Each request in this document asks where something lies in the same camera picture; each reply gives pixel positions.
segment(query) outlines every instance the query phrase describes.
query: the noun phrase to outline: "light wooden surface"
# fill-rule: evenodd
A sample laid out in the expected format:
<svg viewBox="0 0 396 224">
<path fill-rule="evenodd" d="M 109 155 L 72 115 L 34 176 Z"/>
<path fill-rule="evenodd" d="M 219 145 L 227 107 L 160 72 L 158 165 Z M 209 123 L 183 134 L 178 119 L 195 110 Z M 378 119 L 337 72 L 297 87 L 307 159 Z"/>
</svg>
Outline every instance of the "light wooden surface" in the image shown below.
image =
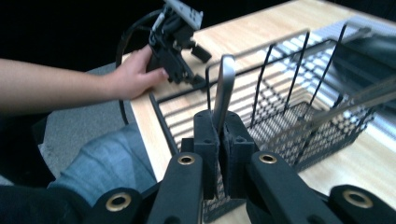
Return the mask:
<svg viewBox="0 0 396 224">
<path fill-rule="evenodd" d="M 238 53 L 304 29 L 316 30 L 356 14 L 356 11 L 328 2 L 290 1 L 206 28 L 196 32 L 193 38 L 210 51 L 213 55 L 211 62 L 214 62 L 224 53 Z M 190 56 L 189 52 L 184 53 L 183 57 L 195 73 L 205 73 L 205 64 Z M 185 84 L 163 83 L 152 92 L 159 97 L 188 87 Z M 185 100 L 179 103 L 184 105 L 189 102 Z M 171 156 L 149 96 L 144 94 L 133 100 L 132 108 L 157 180 L 162 180 Z M 340 184 L 363 187 L 396 208 L 395 163 L 396 153 L 383 146 L 379 139 L 363 133 L 352 146 L 306 169 L 300 176 L 308 186 L 325 194 L 329 193 L 331 187 Z M 229 223 L 227 220 L 248 223 L 243 207 L 216 223 Z"/>
</svg>

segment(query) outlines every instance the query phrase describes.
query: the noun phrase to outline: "jeans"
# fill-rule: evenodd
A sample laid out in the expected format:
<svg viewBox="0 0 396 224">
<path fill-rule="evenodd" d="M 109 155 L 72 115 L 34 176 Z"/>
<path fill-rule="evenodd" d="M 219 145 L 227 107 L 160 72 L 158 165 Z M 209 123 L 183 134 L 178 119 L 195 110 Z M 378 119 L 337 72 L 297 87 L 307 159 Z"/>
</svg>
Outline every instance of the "jeans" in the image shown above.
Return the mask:
<svg viewBox="0 0 396 224">
<path fill-rule="evenodd" d="M 139 129 L 132 123 L 86 144 L 48 188 L 73 190 L 93 206 L 112 189 L 143 192 L 155 184 Z"/>
</svg>

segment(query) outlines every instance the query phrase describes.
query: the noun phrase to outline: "black wire basket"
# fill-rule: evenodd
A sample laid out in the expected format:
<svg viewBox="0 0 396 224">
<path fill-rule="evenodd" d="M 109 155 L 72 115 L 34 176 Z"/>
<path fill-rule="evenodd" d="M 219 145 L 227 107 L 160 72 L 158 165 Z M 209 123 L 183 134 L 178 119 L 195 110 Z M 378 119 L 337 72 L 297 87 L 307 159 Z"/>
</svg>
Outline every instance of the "black wire basket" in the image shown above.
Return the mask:
<svg viewBox="0 0 396 224">
<path fill-rule="evenodd" d="M 260 150 L 278 153 L 296 172 L 352 144 L 374 119 L 378 99 L 387 101 L 396 92 L 378 93 L 377 87 L 352 96 L 340 90 L 339 80 L 331 75 L 332 57 L 347 28 L 353 35 L 361 31 L 346 24 L 338 39 L 325 40 L 303 31 L 234 55 L 236 79 L 229 111 L 239 115 Z M 193 116 L 213 108 L 218 74 L 215 62 L 205 70 L 205 85 L 162 99 L 150 95 L 172 154 L 180 151 L 183 138 L 193 137 Z M 379 95 L 372 94 L 376 98 L 370 100 L 369 92 Z M 175 102 L 188 103 L 175 108 Z M 224 196 L 221 176 L 218 191 L 217 199 L 204 203 L 205 222 L 244 202 Z"/>
</svg>

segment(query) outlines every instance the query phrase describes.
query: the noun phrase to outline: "black cable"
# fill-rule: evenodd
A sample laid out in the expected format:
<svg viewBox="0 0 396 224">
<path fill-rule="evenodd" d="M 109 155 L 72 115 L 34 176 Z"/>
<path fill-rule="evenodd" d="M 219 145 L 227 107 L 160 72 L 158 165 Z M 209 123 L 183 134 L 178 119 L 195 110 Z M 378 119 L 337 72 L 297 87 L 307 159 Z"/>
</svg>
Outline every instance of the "black cable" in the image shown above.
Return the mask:
<svg viewBox="0 0 396 224">
<path fill-rule="evenodd" d="M 163 12 L 162 9 L 158 9 L 158 10 L 150 12 L 146 16 L 142 17 L 140 20 L 136 21 L 132 26 L 130 26 L 126 30 L 126 32 L 124 32 L 122 34 L 120 42 L 117 46 L 116 68 L 118 68 L 122 63 L 122 56 L 124 54 L 126 47 L 128 46 L 129 40 L 131 39 L 134 31 L 136 29 L 139 29 L 139 27 L 142 26 L 143 24 L 145 24 L 146 22 L 148 22 L 154 18 L 156 19 L 162 12 Z M 126 118 L 126 112 L 125 112 L 123 100 L 119 100 L 119 105 L 120 105 L 120 112 L 122 115 L 122 119 L 123 119 L 125 125 L 127 125 L 127 124 L 129 124 L 129 122 L 128 122 L 128 119 Z"/>
</svg>

